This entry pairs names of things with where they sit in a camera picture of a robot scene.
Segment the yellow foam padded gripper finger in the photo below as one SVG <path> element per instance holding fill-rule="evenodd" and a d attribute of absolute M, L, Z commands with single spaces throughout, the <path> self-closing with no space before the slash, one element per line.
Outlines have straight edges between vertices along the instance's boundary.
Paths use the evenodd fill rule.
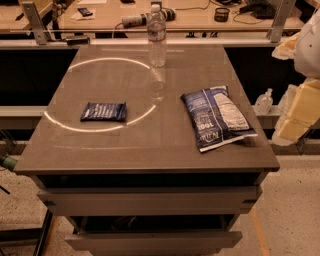
<path fill-rule="evenodd" d="M 320 80 L 307 78 L 299 86 L 289 85 L 278 108 L 280 117 L 272 135 L 279 146 L 296 143 L 320 119 Z"/>
<path fill-rule="evenodd" d="M 291 37 L 287 38 L 284 42 L 278 45 L 272 52 L 272 56 L 280 60 L 288 60 L 294 58 L 296 49 L 296 42 L 300 33 L 297 32 Z"/>

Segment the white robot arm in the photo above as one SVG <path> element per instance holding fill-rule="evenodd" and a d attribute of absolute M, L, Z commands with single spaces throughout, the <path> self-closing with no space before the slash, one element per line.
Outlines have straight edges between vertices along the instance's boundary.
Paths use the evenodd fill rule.
<path fill-rule="evenodd" d="M 300 32 L 272 52 L 281 59 L 293 59 L 295 70 L 306 77 L 299 86 L 289 85 L 278 108 L 272 141 L 288 146 L 298 140 L 320 119 L 320 10 L 317 10 Z"/>

